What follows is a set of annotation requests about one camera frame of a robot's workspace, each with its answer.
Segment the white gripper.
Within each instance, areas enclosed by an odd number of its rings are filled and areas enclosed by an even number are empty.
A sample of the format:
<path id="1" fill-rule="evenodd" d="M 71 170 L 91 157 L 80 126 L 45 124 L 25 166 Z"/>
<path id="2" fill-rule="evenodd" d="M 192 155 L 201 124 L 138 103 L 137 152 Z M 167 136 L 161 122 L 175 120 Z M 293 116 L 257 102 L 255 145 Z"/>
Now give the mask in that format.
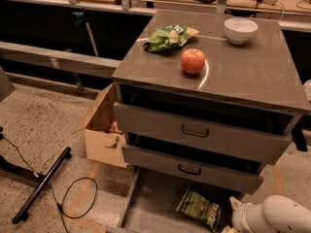
<path id="1" fill-rule="evenodd" d="M 229 198 L 232 209 L 233 227 L 226 226 L 222 233 L 269 233 L 261 204 L 241 203 L 234 197 Z"/>

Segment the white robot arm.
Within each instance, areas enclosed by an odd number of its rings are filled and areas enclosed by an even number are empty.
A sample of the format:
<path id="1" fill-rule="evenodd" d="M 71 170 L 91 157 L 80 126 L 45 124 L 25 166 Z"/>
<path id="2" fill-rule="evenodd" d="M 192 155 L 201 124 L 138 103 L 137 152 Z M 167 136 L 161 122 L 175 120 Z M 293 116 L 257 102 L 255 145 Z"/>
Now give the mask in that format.
<path id="1" fill-rule="evenodd" d="M 231 197 L 232 226 L 222 233 L 311 233 L 311 211 L 294 200 L 271 195 L 260 204 Z"/>

